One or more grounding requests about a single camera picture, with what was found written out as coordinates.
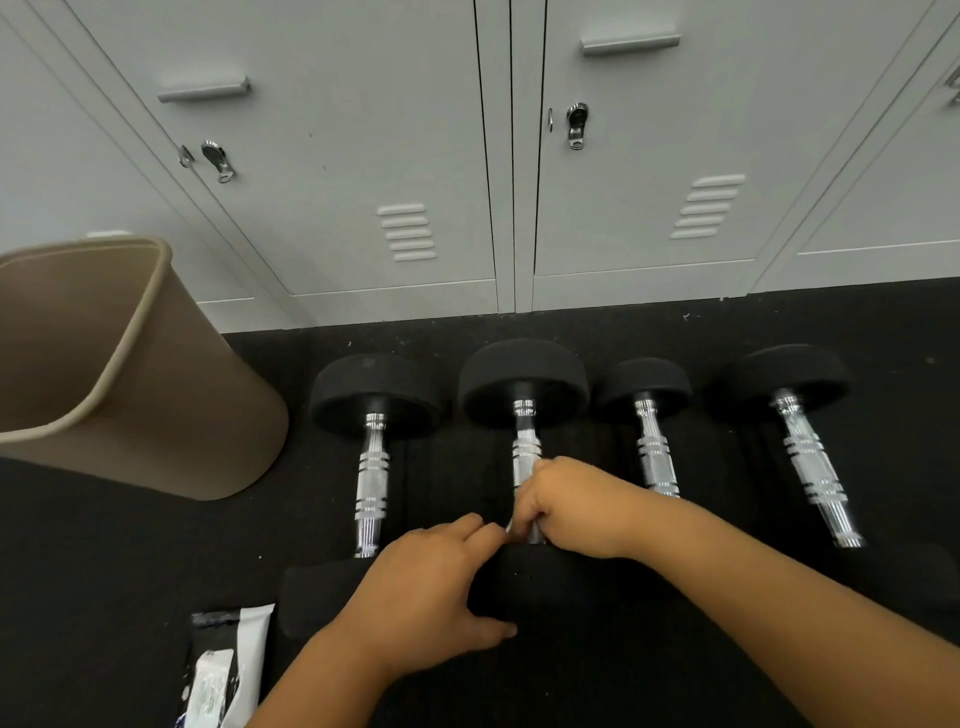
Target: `person's left arm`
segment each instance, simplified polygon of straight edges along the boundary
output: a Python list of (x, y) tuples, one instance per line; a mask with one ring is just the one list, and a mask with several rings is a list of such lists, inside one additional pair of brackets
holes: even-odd
[(473, 575), (507, 541), (476, 514), (383, 549), (340, 616), (306, 644), (248, 728), (359, 728), (398, 678), (496, 647), (516, 626), (467, 609)]

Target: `person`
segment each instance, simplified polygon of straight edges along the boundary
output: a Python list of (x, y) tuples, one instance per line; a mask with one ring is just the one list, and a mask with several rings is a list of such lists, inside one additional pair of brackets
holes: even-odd
[(249, 728), (363, 726), (401, 676), (511, 638), (516, 627), (473, 615), (467, 593), (534, 521), (555, 546), (657, 571), (815, 725), (960, 726), (960, 649), (688, 500), (560, 457), (517, 492), (511, 534), (469, 514), (384, 548)]

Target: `locker vent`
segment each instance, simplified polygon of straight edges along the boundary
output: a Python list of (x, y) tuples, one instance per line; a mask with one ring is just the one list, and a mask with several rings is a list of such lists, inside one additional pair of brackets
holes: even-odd
[(746, 175), (719, 175), (694, 180), (680, 210), (680, 219), (673, 224), (670, 239), (713, 237), (730, 212), (739, 186), (746, 180)]
[(426, 205), (384, 205), (376, 209), (376, 214), (380, 217), (380, 227), (385, 230), (383, 236), (394, 260), (402, 263), (437, 257), (433, 249), (433, 232), (427, 227), (430, 221), (426, 217)]

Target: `plastic waste bin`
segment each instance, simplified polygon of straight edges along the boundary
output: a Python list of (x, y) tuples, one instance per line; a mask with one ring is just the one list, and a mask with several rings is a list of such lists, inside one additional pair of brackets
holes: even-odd
[(286, 406), (171, 257), (150, 237), (0, 255), (0, 455), (197, 500), (270, 467)]

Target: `locker handle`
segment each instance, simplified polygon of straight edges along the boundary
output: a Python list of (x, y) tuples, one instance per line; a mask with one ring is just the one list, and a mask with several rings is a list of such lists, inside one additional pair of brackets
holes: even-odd
[(169, 104), (172, 101), (210, 101), (211, 99), (226, 99), (230, 96), (246, 96), (250, 93), (250, 89), (250, 80), (244, 76), (241, 81), (227, 84), (169, 88), (160, 91), (156, 98), (161, 104)]
[(675, 31), (657, 36), (581, 38), (580, 48), (585, 56), (615, 56), (621, 53), (644, 53), (663, 48), (676, 48), (681, 35)]

